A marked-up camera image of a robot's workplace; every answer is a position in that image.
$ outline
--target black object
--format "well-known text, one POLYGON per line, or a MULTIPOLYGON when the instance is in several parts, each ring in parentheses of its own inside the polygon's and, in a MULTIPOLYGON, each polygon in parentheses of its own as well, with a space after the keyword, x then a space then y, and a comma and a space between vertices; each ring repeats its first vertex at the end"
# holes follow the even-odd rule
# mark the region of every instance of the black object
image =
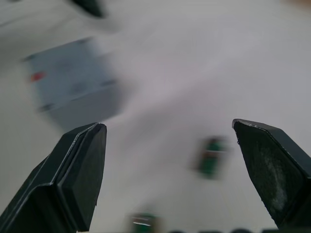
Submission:
POLYGON ((283 229, 283 230, 264 230, 262 233, 310 233, 311 228, 295 228, 295 229, 283 229))
POLYGON ((279 228, 311 226, 311 158, 283 130, 236 119, 247 171, 279 228))
POLYGON ((103 11, 97 0, 71 0, 74 4, 81 7, 84 11, 97 18, 105 18, 106 13, 103 11))
POLYGON ((251 233, 251 232, 246 229, 236 229, 236 230, 233 230, 231 233, 251 233))
POLYGON ((62 136, 0 216, 1 233, 88 231, 104 172, 106 126, 62 136))

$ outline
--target gray box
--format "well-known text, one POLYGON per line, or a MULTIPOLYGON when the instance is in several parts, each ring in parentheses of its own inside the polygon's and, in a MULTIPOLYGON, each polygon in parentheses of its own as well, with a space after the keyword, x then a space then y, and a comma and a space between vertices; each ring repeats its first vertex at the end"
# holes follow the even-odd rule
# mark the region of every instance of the gray box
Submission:
POLYGON ((62 129, 100 122, 120 108, 120 94, 90 39, 83 39, 27 58, 39 110, 62 129))

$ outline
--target green object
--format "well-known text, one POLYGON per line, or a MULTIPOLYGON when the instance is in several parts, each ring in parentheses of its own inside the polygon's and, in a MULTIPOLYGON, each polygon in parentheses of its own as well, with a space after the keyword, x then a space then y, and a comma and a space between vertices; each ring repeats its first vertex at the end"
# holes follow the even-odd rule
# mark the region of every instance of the green object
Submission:
POLYGON ((153 233, 155 219, 152 214, 140 214, 134 217, 132 233, 153 233))
POLYGON ((206 145, 200 164, 200 172, 207 178, 212 178, 216 173, 219 153, 223 151, 220 140, 212 139, 206 145))

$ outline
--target white surface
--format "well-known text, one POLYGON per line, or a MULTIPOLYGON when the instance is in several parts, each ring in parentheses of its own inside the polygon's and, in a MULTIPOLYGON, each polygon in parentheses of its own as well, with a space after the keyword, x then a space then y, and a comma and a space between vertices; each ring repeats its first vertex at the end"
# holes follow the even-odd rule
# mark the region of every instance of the white surface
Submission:
POLYGON ((95 21, 61 0, 0 2, 0 210, 61 132, 32 104, 21 58, 94 36, 127 92, 106 122, 104 180, 92 232, 121 232, 151 204, 167 230, 274 227, 231 121, 284 129, 311 153, 311 13, 286 1, 111 0, 95 21), (190 169, 198 139, 226 135, 224 178, 190 169))

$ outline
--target small green component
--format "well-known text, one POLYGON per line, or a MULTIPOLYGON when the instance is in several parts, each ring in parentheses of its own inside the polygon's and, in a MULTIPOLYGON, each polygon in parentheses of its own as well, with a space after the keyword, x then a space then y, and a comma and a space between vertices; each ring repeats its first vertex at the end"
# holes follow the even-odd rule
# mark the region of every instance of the small green component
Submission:
POLYGON ((216 174, 220 153, 224 151, 222 141, 216 138, 209 140, 202 154, 199 170, 207 178, 216 174))
POLYGON ((140 214, 133 217, 132 233, 154 233, 156 217, 151 214, 140 214))

